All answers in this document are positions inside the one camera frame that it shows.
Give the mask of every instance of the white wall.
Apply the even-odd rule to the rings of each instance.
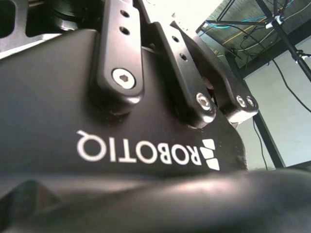
[[[311,37],[297,45],[297,48],[311,53]],[[289,87],[311,108],[311,82],[289,52],[277,57]],[[306,59],[311,67],[311,58]],[[273,63],[264,66],[246,78],[252,94],[259,103],[259,109],[270,133],[282,155],[286,166],[311,160],[311,114],[286,89]],[[249,169],[264,168],[259,140],[252,120],[241,124],[238,131],[244,140]],[[268,167],[273,167],[264,146]]]

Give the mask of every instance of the ceiling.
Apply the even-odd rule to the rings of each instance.
[[[273,0],[264,0],[264,1],[266,5],[269,7],[269,9],[273,11],[273,4],[271,4],[273,3]],[[302,8],[304,8],[308,3],[310,3],[310,1],[311,0],[293,0],[293,2],[285,9],[285,12],[284,12],[285,18],[298,12]],[[229,0],[224,0],[224,2],[210,15],[208,20],[216,20],[216,18],[221,13],[221,11],[225,8],[228,2]],[[285,4],[286,0],[279,0],[278,2],[279,2],[279,7],[281,8]],[[222,20],[242,21],[245,19],[262,17],[262,16],[264,16],[264,13],[261,11],[261,9],[259,8],[255,0],[236,0]],[[286,33],[290,33],[310,19],[311,19],[311,6],[309,6],[307,9],[305,9],[300,14],[297,14],[296,16],[291,17],[290,19],[285,21],[283,24],[283,29]],[[249,28],[249,26],[244,26],[244,25],[236,25],[236,26],[240,27],[243,30],[246,30],[247,28]],[[255,27],[248,29],[247,32],[250,33],[254,28]],[[210,37],[218,41],[220,44],[223,44],[223,46],[225,46],[229,50],[231,49],[241,50],[242,42],[243,42],[242,43],[243,48],[247,48],[255,44],[255,41],[252,38],[245,39],[244,37],[245,34],[243,33],[241,33],[241,35],[238,35],[234,39],[228,41],[230,38],[240,33],[240,31],[235,28],[219,29],[219,28],[207,26],[203,30],[207,31],[206,32],[207,35],[209,35]],[[252,33],[252,36],[260,41],[271,31],[272,29],[265,29],[265,28],[258,29]],[[273,32],[272,34],[270,34],[270,36],[266,40],[262,42],[262,44],[265,47],[268,47],[277,41],[278,41],[277,34]],[[241,57],[241,59],[239,58],[236,59],[239,67],[244,66],[247,61],[251,61],[252,58],[255,58],[257,54],[260,53],[261,51],[262,51],[261,46],[255,46],[252,49],[248,50],[250,54],[243,52],[243,51],[238,52],[238,55]],[[220,56],[222,60],[225,59],[221,53],[219,53],[218,56]]]

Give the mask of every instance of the robotiq logo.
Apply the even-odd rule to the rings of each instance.
[[[97,162],[102,160],[107,154],[107,144],[106,142],[93,134],[88,134],[82,130],[79,130],[77,134],[81,135],[82,138],[78,141],[77,151],[81,158],[89,162]],[[85,143],[89,140],[97,142],[100,146],[100,150],[96,155],[90,155],[85,150]],[[148,141],[140,141],[135,146],[136,157],[130,154],[129,140],[123,139],[123,157],[118,157],[116,155],[116,143],[115,138],[110,137],[108,139],[108,146],[110,152],[110,162],[112,163],[137,163],[137,159],[144,164],[153,164],[157,160],[160,162],[171,165],[177,163],[179,165],[187,165],[193,163],[197,166],[202,166],[201,158],[197,147],[182,146],[179,144],[173,145],[171,148],[167,143],[159,143],[157,146]],[[215,143],[213,139],[202,140],[204,147],[200,147],[201,154],[206,161],[207,166],[213,170],[220,170],[219,163],[216,158],[214,158]],[[143,154],[142,148],[148,147],[151,150],[151,154]]]

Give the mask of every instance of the blue cable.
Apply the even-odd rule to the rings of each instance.
[[[286,8],[288,8],[292,3],[293,3],[294,0],[291,0],[290,3],[287,4]],[[256,19],[262,19],[262,18],[265,18],[266,16],[260,16],[260,17],[256,17],[256,18],[249,18],[249,19],[245,19],[245,20],[242,20],[242,22],[248,22],[248,21],[252,21],[252,20],[256,20]],[[219,28],[219,29],[225,29],[225,28],[230,28],[229,26],[217,26],[217,25],[214,25],[214,24],[210,24],[208,22],[206,22],[209,26],[213,27],[213,28]]]

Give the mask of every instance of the screw head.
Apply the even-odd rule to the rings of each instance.
[[[237,96],[237,101],[242,108],[246,107],[246,103],[241,96]]]
[[[211,105],[208,101],[208,98],[206,98],[205,95],[202,93],[198,93],[196,95],[196,101],[199,103],[199,105],[204,109],[204,110],[210,110]]]
[[[112,72],[113,80],[124,89],[132,89],[135,86],[134,76],[125,69],[119,68]]]
[[[255,106],[255,103],[254,103],[254,101],[252,100],[252,98],[250,98],[249,96],[247,96],[247,97],[246,97],[246,100],[247,100],[247,102],[248,102],[252,107]]]

